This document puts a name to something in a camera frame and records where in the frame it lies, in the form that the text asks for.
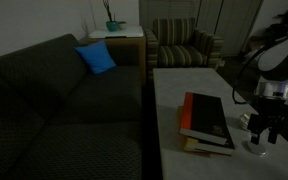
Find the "striped armchair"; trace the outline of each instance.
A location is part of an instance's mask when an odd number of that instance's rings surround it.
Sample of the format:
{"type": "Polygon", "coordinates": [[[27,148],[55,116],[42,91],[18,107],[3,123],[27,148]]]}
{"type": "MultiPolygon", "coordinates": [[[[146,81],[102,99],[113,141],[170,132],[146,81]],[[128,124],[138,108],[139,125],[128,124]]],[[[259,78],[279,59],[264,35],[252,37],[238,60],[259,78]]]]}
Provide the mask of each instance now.
{"type": "Polygon", "coordinates": [[[155,19],[145,29],[146,78],[153,83],[153,68],[212,67],[221,60],[223,39],[194,28],[195,19],[155,19]]]}

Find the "couch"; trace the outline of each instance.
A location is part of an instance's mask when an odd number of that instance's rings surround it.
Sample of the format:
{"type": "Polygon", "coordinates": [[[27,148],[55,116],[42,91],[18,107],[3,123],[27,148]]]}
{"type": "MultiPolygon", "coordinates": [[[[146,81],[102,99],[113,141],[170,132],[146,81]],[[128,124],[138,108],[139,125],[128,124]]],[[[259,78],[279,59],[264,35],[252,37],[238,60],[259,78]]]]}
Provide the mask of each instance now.
{"type": "Polygon", "coordinates": [[[72,34],[0,57],[0,179],[141,179],[136,61],[93,74],[72,34]]]}
{"type": "Polygon", "coordinates": [[[147,83],[154,68],[210,67],[217,69],[223,39],[195,28],[194,18],[157,18],[145,29],[147,83]]]}

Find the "side table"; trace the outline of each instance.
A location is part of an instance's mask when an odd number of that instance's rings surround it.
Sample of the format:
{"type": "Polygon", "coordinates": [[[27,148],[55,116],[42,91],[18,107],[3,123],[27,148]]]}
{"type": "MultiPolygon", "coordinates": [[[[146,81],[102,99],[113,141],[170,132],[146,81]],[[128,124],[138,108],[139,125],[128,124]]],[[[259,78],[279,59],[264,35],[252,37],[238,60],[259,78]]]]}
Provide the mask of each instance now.
{"type": "Polygon", "coordinates": [[[138,60],[141,73],[142,86],[146,85],[146,38],[141,26],[131,26],[125,30],[109,32],[99,29],[89,35],[87,43],[92,44],[104,40],[108,45],[136,45],[138,47],[138,60]]]}

